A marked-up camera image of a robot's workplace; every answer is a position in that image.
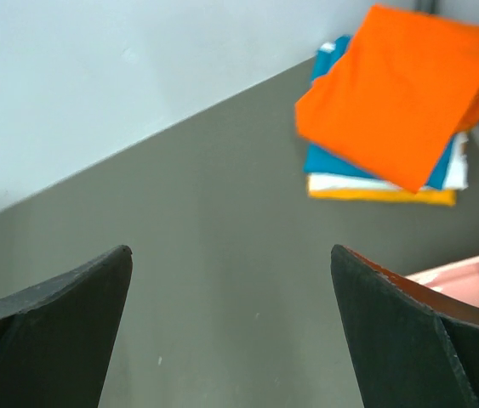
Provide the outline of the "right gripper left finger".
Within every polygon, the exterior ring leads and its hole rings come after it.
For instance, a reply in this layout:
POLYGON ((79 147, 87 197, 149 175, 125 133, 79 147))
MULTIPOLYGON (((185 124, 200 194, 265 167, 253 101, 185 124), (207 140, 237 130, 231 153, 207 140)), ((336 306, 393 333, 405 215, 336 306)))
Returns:
POLYGON ((0 298, 0 407, 96 407, 133 272, 117 246, 0 298))

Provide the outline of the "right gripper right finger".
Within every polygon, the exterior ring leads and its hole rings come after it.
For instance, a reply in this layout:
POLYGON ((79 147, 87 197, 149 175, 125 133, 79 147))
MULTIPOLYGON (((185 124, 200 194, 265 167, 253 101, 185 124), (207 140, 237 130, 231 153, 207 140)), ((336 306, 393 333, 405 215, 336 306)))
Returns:
POLYGON ((331 276, 366 407, 479 407, 479 308, 334 246, 331 276))

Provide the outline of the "orange t shirt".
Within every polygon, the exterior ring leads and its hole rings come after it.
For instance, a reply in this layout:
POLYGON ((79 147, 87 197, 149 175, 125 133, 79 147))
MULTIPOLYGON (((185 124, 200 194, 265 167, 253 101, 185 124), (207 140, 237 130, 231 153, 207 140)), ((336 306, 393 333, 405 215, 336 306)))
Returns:
POLYGON ((479 25, 374 5, 295 106, 300 136, 415 192, 479 121, 479 25))

